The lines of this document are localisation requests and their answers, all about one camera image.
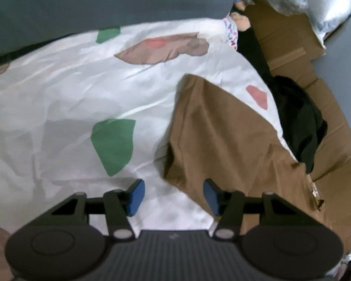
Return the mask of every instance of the green shape print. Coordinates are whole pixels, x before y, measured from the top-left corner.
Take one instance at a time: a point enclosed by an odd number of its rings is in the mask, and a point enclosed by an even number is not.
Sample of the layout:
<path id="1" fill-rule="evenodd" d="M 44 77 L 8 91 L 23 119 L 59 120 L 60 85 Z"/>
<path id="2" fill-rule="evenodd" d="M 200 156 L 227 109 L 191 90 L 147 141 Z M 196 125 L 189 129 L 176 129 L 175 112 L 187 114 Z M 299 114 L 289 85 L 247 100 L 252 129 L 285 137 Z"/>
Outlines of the green shape print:
<path id="1" fill-rule="evenodd" d="M 106 119 L 92 128 L 92 144 L 109 176 L 120 172 L 131 160 L 134 127 L 132 119 Z"/>
<path id="2" fill-rule="evenodd" d="M 96 43 L 102 44 L 109 39 L 118 36 L 121 33 L 120 27 L 109 28 L 107 30 L 101 30 L 98 32 Z"/>

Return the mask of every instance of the ribbed black surface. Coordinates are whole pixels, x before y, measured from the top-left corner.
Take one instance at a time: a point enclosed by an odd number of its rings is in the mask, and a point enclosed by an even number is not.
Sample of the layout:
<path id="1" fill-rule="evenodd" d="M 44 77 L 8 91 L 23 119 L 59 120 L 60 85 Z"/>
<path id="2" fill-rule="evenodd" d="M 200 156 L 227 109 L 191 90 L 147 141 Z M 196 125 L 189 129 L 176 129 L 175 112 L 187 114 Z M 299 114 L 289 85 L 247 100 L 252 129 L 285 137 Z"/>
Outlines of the ribbed black surface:
<path id="1" fill-rule="evenodd" d="M 247 264 L 232 243 L 205 231 L 142 231 L 135 242 L 117 244 L 104 264 L 78 281 L 278 280 Z"/>

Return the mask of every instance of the pink patch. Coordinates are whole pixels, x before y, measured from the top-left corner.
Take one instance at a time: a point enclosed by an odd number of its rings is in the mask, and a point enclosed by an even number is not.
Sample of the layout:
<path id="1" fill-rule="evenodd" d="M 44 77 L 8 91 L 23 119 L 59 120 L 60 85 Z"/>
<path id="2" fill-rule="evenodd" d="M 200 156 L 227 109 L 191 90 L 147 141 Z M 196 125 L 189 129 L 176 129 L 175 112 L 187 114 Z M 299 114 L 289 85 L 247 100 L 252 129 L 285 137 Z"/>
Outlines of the pink patch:
<path id="1" fill-rule="evenodd" d="M 250 95 L 256 101 L 257 105 L 260 108 L 264 110 L 268 109 L 268 96 L 264 91 L 259 90 L 253 85 L 249 85 L 248 87 L 246 87 L 246 90 L 248 93 L 250 93 Z"/>
<path id="2" fill-rule="evenodd" d="M 151 39 L 145 39 L 143 40 L 143 43 L 150 48 L 162 48 L 165 46 L 167 41 L 163 37 L 159 38 L 151 38 Z"/>

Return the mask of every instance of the cardboard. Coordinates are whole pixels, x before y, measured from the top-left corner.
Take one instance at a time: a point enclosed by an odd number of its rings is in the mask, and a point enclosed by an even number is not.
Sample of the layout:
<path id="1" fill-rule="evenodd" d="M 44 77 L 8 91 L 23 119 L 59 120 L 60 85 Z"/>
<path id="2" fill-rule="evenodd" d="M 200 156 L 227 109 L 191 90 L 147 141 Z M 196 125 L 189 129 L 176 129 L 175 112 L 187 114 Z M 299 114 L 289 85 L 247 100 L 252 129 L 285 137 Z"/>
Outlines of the cardboard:
<path id="1" fill-rule="evenodd" d="M 246 8 L 245 15 L 263 50 L 272 75 L 289 77 L 304 88 L 328 122 L 328 134 L 315 156 L 309 175 L 313 204 L 325 225 L 351 253 L 351 130 L 311 60 L 325 54 L 305 15 L 285 17 L 263 2 Z"/>

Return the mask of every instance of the plush toy paw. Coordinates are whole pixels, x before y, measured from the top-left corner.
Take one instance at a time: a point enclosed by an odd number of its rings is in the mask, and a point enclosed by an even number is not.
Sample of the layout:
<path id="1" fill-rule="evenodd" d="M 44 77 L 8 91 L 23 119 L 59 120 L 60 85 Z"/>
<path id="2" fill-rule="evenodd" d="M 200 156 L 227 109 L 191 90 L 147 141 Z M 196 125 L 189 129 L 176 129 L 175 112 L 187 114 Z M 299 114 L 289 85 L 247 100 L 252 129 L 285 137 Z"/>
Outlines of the plush toy paw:
<path id="1" fill-rule="evenodd" d="M 250 20 L 239 13 L 231 13 L 231 18 L 234 20 L 235 25 L 237 26 L 238 31 L 244 32 L 247 31 L 251 27 Z"/>
<path id="2" fill-rule="evenodd" d="M 243 1 L 235 2 L 234 6 L 241 11 L 245 10 L 245 4 Z"/>

